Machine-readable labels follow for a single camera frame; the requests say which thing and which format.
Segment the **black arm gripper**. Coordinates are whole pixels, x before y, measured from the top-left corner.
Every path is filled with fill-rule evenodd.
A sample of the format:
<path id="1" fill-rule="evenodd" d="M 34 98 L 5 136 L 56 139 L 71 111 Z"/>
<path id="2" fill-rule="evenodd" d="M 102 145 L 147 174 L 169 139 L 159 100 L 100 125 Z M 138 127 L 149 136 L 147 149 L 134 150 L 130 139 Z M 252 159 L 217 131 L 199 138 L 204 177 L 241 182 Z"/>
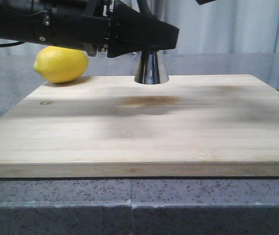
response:
<path id="1" fill-rule="evenodd" d="M 195 0 L 199 5 L 207 4 L 209 2 L 213 2 L 215 0 Z"/>

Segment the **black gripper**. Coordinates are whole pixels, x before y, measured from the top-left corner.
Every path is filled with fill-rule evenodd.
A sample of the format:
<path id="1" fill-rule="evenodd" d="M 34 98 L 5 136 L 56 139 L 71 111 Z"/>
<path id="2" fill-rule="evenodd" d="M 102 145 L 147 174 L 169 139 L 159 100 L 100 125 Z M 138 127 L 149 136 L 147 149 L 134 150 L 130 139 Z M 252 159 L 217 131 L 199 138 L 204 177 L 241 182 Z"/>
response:
<path id="1" fill-rule="evenodd" d="M 174 49 L 179 28 L 139 13 L 117 0 L 33 0 L 36 43 L 115 58 L 135 51 Z"/>

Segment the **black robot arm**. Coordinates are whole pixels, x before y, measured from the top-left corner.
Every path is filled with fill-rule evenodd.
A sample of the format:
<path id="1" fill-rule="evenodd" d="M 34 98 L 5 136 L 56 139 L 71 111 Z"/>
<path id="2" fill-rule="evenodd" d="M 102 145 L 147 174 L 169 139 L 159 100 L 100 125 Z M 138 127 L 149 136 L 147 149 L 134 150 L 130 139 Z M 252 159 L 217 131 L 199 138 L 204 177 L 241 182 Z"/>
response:
<path id="1" fill-rule="evenodd" d="M 109 58 L 176 47 L 179 30 L 119 0 L 0 0 L 0 38 Z"/>

